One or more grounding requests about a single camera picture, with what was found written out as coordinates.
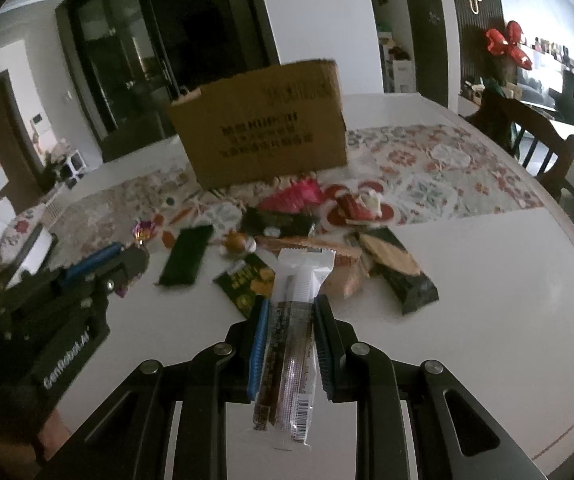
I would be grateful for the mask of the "white and brown snack bar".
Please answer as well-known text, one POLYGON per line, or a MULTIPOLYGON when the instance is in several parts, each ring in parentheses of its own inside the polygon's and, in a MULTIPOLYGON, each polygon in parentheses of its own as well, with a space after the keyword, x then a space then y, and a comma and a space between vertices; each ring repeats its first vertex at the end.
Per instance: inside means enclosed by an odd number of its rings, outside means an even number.
POLYGON ((256 440, 275 450, 308 444, 316 379, 314 307, 335 258, 334 250, 323 248, 284 248, 277 258, 252 418, 256 440))

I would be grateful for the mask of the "orange-brown wafer packet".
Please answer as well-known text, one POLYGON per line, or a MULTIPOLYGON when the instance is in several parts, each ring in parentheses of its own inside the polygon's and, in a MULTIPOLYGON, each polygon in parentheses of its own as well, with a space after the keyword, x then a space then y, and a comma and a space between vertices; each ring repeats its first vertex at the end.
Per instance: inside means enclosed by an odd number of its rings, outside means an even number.
POLYGON ((281 249, 327 249, 334 252, 334 270, 331 271, 322 291, 334 299, 349 299, 359 292, 369 278, 368 267, 364 261, 363 251, 352 245, 335 240, 324 240, 320 237, 268 237, 257 236, 255 241, 263 248, 277 256, 281 249))

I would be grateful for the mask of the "black beef cracker packet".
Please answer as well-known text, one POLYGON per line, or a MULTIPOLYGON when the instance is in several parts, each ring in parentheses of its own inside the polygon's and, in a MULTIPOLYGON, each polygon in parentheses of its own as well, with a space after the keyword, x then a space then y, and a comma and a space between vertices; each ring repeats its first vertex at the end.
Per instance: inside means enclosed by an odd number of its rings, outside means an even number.
POLYGON ((255 305, 255 297, 272 294, 275 271, 255 254, 233 263, 214 278, 214 283, 224 292, 237 310, 248 318, 255 305))

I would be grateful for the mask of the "black and gold snack packet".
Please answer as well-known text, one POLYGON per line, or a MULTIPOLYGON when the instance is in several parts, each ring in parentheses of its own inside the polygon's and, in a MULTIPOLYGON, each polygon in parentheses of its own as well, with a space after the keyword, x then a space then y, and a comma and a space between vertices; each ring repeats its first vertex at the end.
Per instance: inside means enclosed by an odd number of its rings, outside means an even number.
POLYGON ((389 228, 360 231, 357 241, 393 290, 404 315, 440 299, 436 284, 389 228))

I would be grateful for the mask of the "dark green snack packet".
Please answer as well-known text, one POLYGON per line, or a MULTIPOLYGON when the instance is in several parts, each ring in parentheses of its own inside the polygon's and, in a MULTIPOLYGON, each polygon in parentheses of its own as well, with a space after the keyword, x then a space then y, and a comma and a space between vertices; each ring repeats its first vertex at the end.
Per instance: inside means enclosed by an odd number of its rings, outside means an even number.
POLYGON ((213 232, 212 224, 182 229, 159 276, 158 285, 176 287, 195 284, 213 232))

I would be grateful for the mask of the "brown braised egg pack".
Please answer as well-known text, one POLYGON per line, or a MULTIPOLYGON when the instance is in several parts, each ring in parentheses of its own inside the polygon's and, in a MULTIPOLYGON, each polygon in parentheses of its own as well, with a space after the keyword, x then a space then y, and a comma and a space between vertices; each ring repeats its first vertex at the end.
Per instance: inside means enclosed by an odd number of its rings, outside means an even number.
POLYGON ((229 259, 240 259, 258 248, 255 238, 238 231, 229 231, 221 241, 222 254, 229 259))

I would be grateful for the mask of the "black Member's Mark snack packet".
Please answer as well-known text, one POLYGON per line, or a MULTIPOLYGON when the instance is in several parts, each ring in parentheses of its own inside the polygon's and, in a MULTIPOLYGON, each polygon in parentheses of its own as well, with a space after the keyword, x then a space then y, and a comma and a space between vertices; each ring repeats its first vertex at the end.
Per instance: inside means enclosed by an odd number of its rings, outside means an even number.
POLYGON ((315 225, 316 218, 308 214, 286 214, 250 207, 242 216, 240 231, 252 236, 308 237, 315 225))

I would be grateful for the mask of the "red candy packet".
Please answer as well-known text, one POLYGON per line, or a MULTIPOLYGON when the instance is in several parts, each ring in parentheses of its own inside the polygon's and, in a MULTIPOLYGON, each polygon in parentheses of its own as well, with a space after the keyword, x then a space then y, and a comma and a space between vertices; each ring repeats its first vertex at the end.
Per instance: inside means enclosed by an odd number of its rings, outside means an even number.
POLYGON ((381 217, 381 197, 374 191, 346 193, 337 198, 338 208, 350 223, 375 221, 381 217))

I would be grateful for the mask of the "pink snack bag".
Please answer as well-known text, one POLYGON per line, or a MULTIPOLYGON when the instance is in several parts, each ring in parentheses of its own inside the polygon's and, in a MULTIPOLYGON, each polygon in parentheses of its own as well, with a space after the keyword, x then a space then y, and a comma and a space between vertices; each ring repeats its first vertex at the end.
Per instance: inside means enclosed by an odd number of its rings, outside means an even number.
POLYGON ((307 178, 263 198, 256 208, 282 214, 300 214, 302 210, 320 205, 324 200, 325 195, 317 180, 307 178))

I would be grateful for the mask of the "purple foil candy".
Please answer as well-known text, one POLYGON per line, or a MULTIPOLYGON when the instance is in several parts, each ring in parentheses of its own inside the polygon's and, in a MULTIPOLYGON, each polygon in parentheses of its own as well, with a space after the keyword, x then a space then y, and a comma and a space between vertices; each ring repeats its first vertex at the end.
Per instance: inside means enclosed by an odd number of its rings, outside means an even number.
POLYGON ((132 235, 138 246, 145 246, 156 234, 157 226, 152 220, 138 220, 132 227, 132 235))

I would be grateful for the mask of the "white appliance with floral cloth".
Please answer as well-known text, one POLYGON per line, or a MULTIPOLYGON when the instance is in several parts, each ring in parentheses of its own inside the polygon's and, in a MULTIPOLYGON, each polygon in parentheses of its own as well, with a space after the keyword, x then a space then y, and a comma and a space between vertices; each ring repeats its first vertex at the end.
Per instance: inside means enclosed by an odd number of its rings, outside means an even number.
POLYGON ((0 238, 0 284, 11 288, 26 274, 35 275, 46 264, 56 238, 44 225, 45 204, 23 211, 0 238))

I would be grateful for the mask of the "patterned floral table runner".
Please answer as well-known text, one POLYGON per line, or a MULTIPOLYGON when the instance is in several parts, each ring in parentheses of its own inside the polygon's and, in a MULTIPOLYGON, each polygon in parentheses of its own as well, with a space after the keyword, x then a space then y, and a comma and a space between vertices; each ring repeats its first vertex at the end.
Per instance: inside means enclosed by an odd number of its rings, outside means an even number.
POLYGON ((150 252, 172 246, 188 226, 210 224, 215 237, 240 227, 250 208, 302 212, 316 218, 314 235, 349 228, 338 197, 381 206, 379 222, 404 226, 540 208, 526 173, 477 133, 452 125, 351 130, 348 164, 306 176, 206 190, 189 162, 165 157, 136 176, 93 191, 85 178, 52 226, 58 242, 51 268, 76 263, 112 242, 130 244, 139 221, 151 221, 150 252))

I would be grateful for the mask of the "brown cardboard box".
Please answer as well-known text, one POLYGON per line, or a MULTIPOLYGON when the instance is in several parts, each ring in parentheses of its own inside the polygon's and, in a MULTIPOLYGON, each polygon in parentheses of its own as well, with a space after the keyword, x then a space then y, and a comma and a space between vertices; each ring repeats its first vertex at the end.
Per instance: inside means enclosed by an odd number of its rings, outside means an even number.
POLYGON ((348 163, 337 63, 272 65, 205 84, 168 106, 202 188, 348 163))

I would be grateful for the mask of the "dark wooden chair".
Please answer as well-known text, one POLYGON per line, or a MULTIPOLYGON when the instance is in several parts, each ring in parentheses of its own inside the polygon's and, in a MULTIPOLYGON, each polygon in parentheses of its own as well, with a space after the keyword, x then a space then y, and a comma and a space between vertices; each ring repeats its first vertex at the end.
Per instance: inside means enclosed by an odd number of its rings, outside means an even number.
POLYGON ((513 158, 519 155, 520 144, 524 136, 529 134, 531 144, 522 159, 523 168, 529 166, 535 150, 544 146, 545 158, 535 179, 554 200, 560 200, 574 159, 574 133, 563 138, 545 116, 491 89, 483 90, 479 109, 466 116, 465 121, 513 158))

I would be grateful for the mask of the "red balloon dog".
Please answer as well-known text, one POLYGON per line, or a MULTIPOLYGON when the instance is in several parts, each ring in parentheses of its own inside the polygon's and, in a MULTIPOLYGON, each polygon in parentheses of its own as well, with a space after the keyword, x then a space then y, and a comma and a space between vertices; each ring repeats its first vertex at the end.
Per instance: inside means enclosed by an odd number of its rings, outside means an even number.
POLYGON ((522 70, 532 70, 529 55, 520 48, 522 35, 522 28, 516 21, 509 21, 504 32, 489 28, 485 32, 486 50, 494 56, 507 55, 522 70))

